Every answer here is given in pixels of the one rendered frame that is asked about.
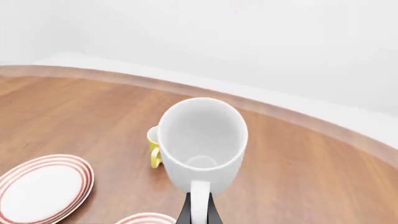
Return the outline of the white plate with red rings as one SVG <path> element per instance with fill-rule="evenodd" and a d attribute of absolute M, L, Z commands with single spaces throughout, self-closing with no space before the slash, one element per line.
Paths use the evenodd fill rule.
<path fill-rule="evenodd" d="M 176 219 L 166 214 L 142 212 L 123 218 L 115 224 L 176 224 Z"/>
<path fill-rule="evenodd" d="M 0 224 L 57 224 L 84 203 L 94 182 L 90 164 L 70 154 L 19 164 L 0 177 Z"/>

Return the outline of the yellow and white mug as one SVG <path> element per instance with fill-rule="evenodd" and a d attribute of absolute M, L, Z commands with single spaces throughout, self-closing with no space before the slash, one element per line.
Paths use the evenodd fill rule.
<path fill-rule="evenodd" d="M 147 132 L 147 140 L 150 149 L 150 166 L 153 169 L 158 168 L 158 166 L 162 163 L 157 131 L 158 126 L 154 126 Z"/>

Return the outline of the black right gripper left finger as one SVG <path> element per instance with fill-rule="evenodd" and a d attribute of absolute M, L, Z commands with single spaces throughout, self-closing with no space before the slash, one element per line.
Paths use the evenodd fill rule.
<path fill-rule="evenodd" d="M 186 194 L 184 205 L 175 224 L 191 224 L 191 198 L 190 192 Z"/>

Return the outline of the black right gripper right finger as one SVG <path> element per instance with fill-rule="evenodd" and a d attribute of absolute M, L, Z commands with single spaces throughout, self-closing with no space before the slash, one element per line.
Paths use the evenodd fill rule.
<path fill-rule="evenodd" d="M 218 214 L 218 211 L 215 207 L 215 203 L 213 200 L 213 194 L 209 193 L 208 205 L 207 205 L 207 218 L 206 224 L 223 224 L 221 218 Z"/>

